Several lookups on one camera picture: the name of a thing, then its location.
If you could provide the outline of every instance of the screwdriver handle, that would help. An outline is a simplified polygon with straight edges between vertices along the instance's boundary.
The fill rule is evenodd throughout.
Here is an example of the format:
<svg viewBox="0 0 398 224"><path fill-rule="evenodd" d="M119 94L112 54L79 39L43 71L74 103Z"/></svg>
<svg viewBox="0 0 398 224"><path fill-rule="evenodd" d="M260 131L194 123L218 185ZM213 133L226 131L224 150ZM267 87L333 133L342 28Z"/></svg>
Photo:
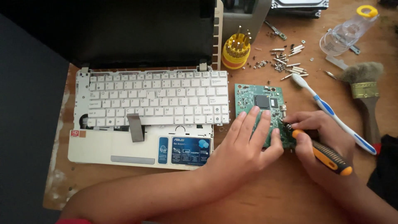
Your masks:
<svg viewBox="0 0 398 224"><path fill-rule="evenodd" d="M303 130L296 129L292 133L293 138L296 138L299 133L305 132ZM352 167L348 165L345 159L334 149L317 141L311 141L315 157L325 166L341 176L348 176L352 173Z"/></svg>

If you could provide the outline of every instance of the paintbrush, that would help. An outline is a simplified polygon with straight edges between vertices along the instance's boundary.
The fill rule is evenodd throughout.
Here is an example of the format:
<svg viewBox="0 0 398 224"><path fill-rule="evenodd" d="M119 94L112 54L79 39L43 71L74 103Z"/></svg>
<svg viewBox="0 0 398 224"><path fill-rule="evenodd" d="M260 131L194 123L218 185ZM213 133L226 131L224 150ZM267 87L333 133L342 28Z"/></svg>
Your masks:
<svg viewBox="0 0 398 224"><path fill-rule="evenodd" d="M377 80L384 67L376 62L363 62L346 68L337 79L351 85L352 96L363 111L365 139L380 152L380 132L377 126L375 109L379 99Z"/></svg>

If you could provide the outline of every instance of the forearm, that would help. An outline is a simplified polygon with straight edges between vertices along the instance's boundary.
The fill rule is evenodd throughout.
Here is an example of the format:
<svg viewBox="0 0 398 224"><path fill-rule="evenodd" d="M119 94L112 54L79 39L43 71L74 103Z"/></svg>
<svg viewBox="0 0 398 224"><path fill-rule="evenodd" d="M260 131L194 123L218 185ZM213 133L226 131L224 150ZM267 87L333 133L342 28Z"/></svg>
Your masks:
<svg viewBox="0 0 398 224"><path fill-rule="evenodd" d="M202 169L127 177L99 183L76 193L60 218L95 224L134 223L167 211L208 203L223 196L213 191Z"/></svg>
<svg viewBox="0 0 398 224"><path fill-rule="evenodd" d="M338 190L328 191L353 221L361 224L398 223L398 211L369 189L358 177L353 177L341 186Z"/></svg>

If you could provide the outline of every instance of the brush bristles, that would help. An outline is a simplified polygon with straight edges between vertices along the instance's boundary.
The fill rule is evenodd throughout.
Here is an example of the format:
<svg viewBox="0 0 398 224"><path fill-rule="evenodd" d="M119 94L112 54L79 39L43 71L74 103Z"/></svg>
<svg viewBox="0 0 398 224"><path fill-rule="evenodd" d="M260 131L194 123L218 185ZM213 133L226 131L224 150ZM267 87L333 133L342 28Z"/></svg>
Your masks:
<svg viewBox="0 0 398 224"><path fill-rule="evenodd" d="M382 64L377 62L363 62L348 67L337 78L349 84L376 82L383 72L384 67Z"/></svg>

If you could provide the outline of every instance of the clear plastic bottle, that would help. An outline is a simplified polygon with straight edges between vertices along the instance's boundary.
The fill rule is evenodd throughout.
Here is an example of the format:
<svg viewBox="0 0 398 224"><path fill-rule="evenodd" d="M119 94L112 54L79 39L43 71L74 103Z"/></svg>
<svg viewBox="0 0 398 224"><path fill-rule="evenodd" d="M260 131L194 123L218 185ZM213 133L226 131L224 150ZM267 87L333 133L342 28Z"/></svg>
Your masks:
<svg viewBox="0 0 398 224"><path fill-rule="evenodd" d="M337 25L323 36L319 45L329 56L340 55L354 45L358 39L375 23L377 9L373 6L360 6L357 14L343 24Z"/></svg>

